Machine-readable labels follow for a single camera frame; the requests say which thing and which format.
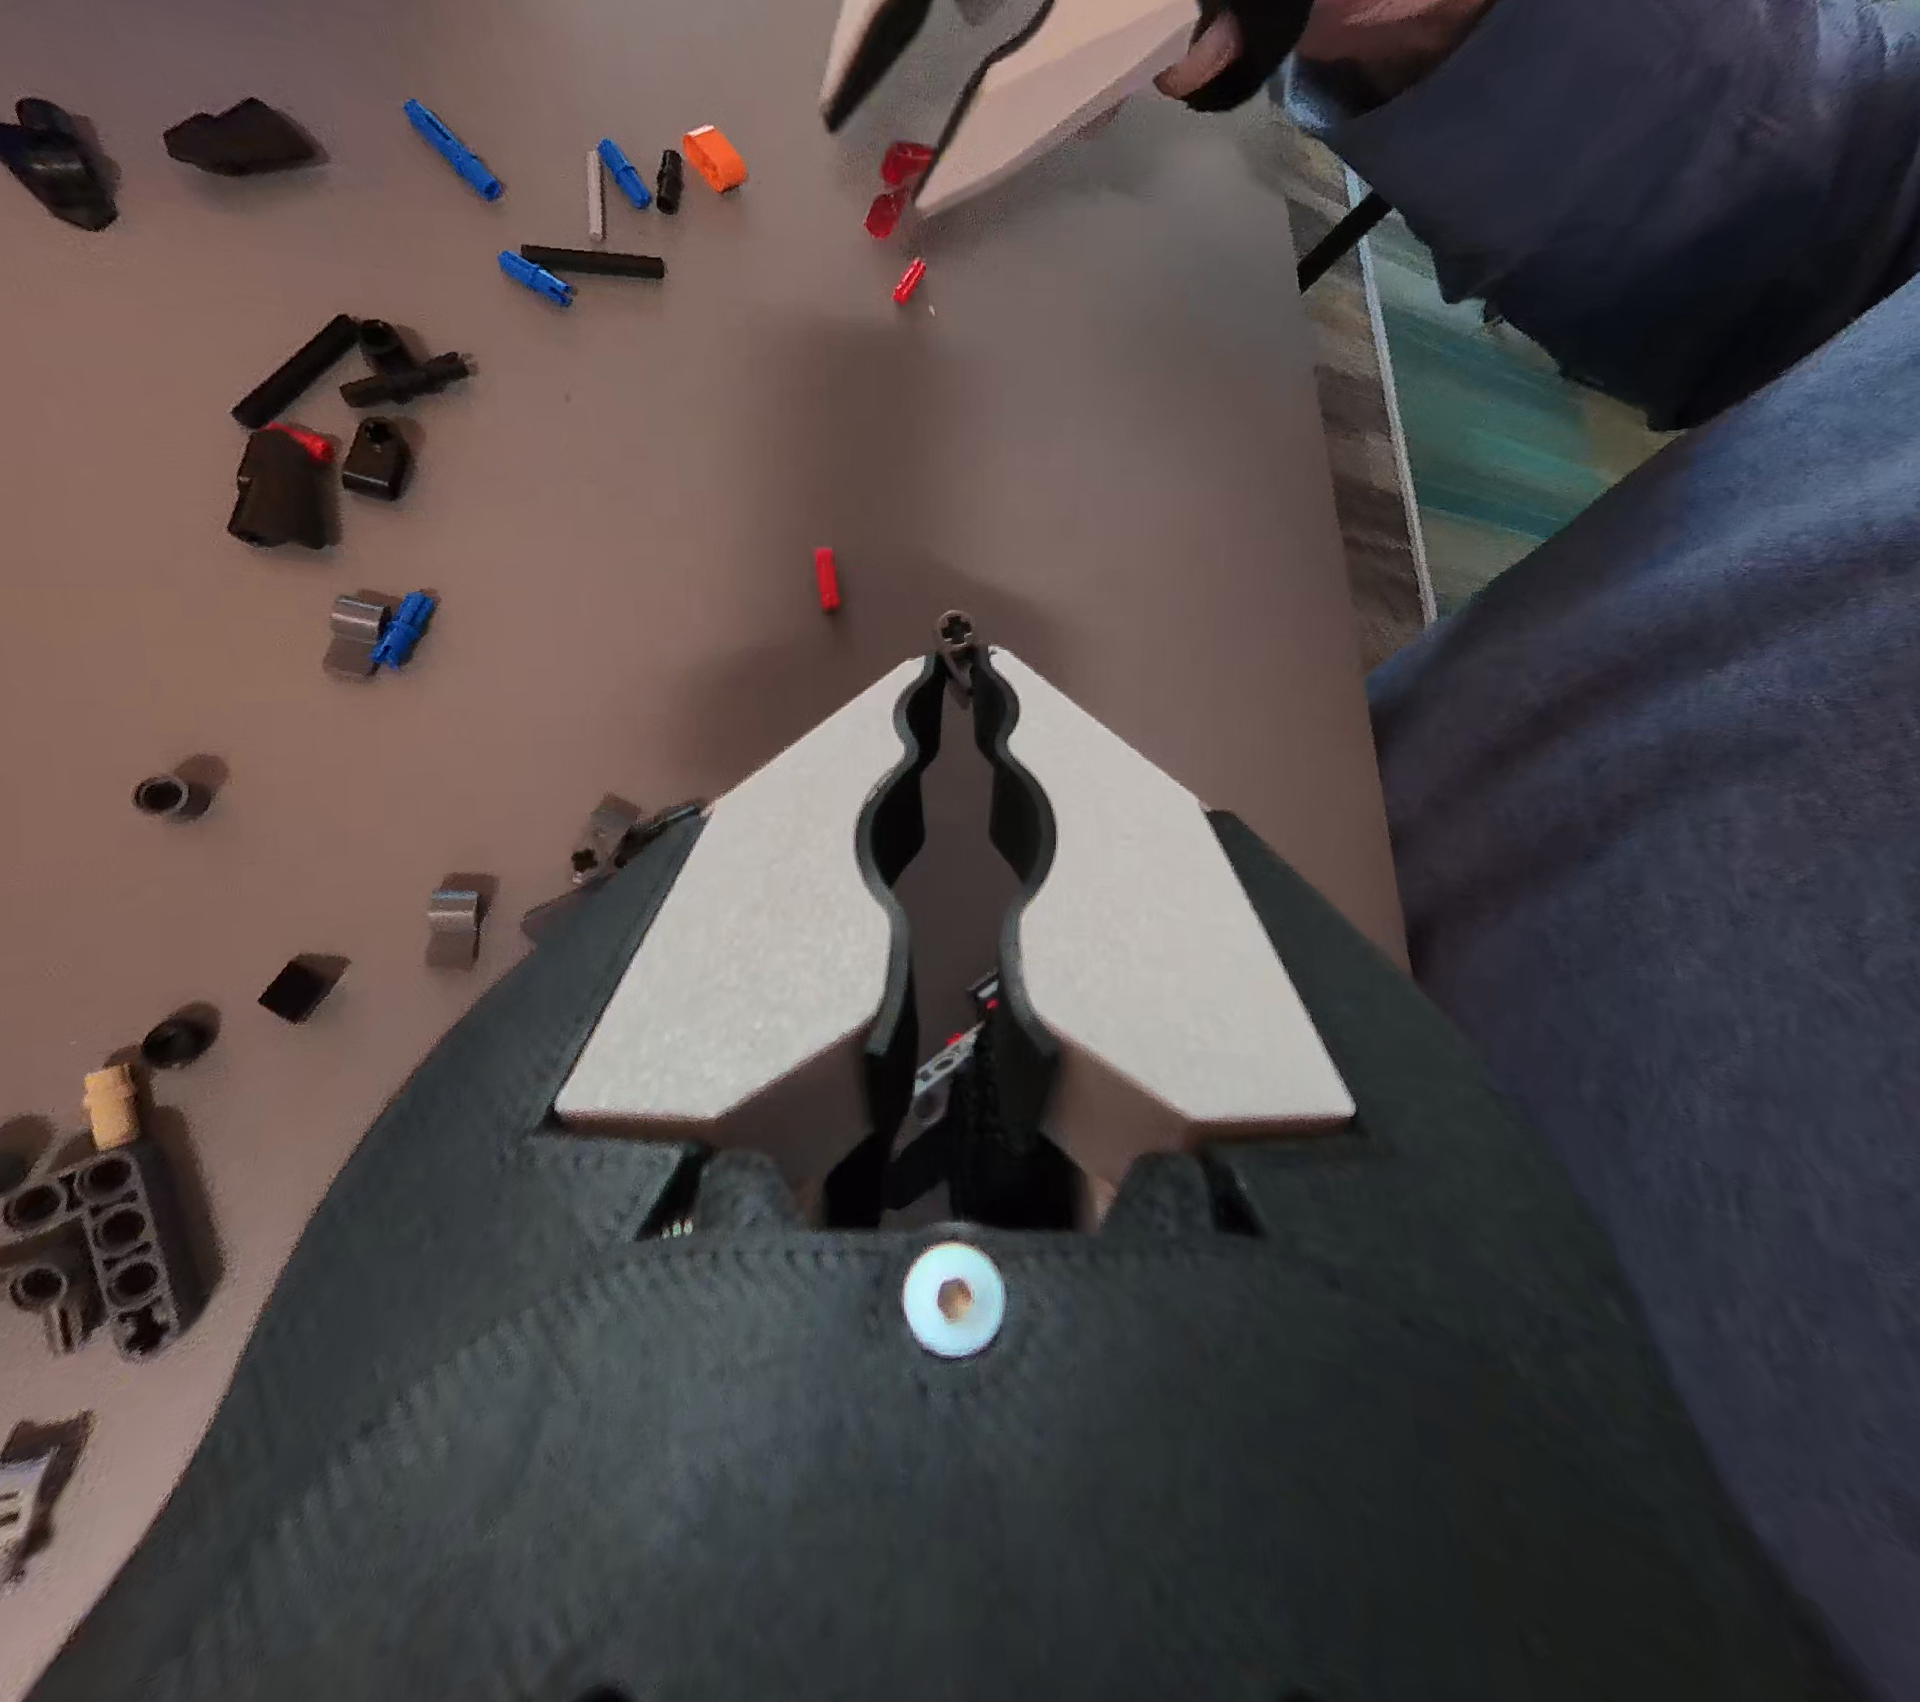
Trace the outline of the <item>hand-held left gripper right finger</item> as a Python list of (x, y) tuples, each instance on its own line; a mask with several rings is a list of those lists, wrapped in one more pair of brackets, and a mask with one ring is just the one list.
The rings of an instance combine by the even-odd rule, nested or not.
[(1354, 1095), (1216, 811), (1007, 647), (970, 666), (1013, 877), (959, 1088), (959, 1215), (1063, 1232), (1155, 1158), (1339, 1136)]

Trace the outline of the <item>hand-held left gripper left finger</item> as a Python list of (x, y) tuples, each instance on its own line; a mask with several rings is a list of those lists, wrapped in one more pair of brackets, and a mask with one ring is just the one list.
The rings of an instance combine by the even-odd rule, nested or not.
[(914, 1103), (899, 874), (924, 851), (946, 666), (893, 671), (710, 803), (553, 1112), (767, 1158), (828, 1225), (876, 1225)]

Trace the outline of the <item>dark grey lego connector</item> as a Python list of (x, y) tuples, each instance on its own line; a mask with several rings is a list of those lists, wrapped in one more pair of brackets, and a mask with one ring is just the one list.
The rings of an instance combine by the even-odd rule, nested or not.
[(601, 886), (631, 853), (631, 840), (648, 823), (648, 811), (621, 795), (601, 795), (568, 855), (571, 888)]

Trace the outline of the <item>black lego slope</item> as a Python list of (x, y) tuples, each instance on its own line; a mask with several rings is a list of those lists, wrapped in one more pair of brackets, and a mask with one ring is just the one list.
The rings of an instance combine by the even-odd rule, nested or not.
[(302, 1025), (323, 1007), (345, 971), (345, 954), (302, 952), (268, 980), (258, 1007), (285, 1025)]

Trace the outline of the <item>long blue lego pin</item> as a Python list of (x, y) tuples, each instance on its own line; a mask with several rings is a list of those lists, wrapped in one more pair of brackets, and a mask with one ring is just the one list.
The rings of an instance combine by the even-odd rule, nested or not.
[(431, 108), (419, 105), (419, 98), (407, 98), (401, 108), (419, 141), (439, 153), (446, 170), (453, 170), (483, 203), (501, 201), (504, 185), (464, 137), (459, 137)]

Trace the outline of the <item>dark grey lego bush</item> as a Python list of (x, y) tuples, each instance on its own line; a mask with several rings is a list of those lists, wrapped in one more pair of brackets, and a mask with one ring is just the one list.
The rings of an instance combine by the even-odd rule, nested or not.
[(157, 775), (131, 788), (131, 808), (142, 818), (184, 826), (202, 819), (228, 781), (228, 763), (217, 753), (186, 753)]

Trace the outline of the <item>black lego brick with hole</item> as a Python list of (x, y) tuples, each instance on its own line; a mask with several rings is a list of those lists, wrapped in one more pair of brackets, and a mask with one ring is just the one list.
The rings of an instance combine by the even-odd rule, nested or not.
[(404, 425), (386, 418), (363, 418), (339, 460), (343, 490), (356, 499), (397, 505), (415, 477), (415, 444)]

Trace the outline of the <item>black lego panel red pin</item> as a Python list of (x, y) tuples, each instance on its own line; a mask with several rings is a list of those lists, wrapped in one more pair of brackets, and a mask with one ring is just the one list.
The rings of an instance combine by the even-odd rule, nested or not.
[(234, 477), (228, 538), (260, 548), (337, 542), (337, 441), (295, 422), (252, 430)]

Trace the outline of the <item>black lego axle pin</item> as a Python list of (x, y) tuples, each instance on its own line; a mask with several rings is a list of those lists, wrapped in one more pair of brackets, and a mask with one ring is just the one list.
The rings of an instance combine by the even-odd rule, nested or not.
[(337, 394), (352, 411), (397, 409), (424, 394), (441, 394), (467, 381), (471, 366), (459, 352), (444, 352), (419, 363), (374, 370), (364, 379), (339, 385)]

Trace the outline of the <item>dark grey lego beam assembly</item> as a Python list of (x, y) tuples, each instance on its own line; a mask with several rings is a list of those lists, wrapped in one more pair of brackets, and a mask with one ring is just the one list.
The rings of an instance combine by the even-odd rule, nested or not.
[(194, 1326), (205, 1282), (167, 1155), (128, 1141), (12, 1186), (3, 1302), (39, 1324), (51, 1355), (94, 1336), (127, 1362), (169, 1352)]

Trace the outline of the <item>black lego wedge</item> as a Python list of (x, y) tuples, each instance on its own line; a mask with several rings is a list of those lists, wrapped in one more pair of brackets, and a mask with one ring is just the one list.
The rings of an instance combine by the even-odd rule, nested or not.
[(260, 179), (326, 163), (323, 145), (302, 123), (258, 97), (220, 113), (191, 113), (162, 131), (162, 148), (215, 179)]

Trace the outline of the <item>black lego beam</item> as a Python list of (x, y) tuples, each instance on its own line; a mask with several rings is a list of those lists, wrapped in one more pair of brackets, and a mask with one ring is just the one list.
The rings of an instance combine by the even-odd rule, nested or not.
[(230, 418), (245, 430), (260, 430), (287, 415), (326, 374), (339, 368), (360, 346), (360, 318), (334, 315), (306, 344), (302, 344), (283, 366), (260, 379), (246, 393)]

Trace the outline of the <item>grey lego panel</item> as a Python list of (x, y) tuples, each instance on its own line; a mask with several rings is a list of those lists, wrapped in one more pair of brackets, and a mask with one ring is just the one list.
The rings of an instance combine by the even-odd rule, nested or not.
[(54, 1504), (94, 1435), (84, 1410), (66, 1419), (14, 1424), (3, 1435), (3, 1587), (14, 1587), (51, 1540)]

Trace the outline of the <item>black lego piece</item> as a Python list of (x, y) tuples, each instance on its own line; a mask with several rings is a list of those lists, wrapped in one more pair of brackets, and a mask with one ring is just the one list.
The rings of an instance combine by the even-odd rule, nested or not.
[(3, 168), (61, 224), (108, 231), (117, 219), (110, 166), (58, 105), (21, 97), (3, 120)]

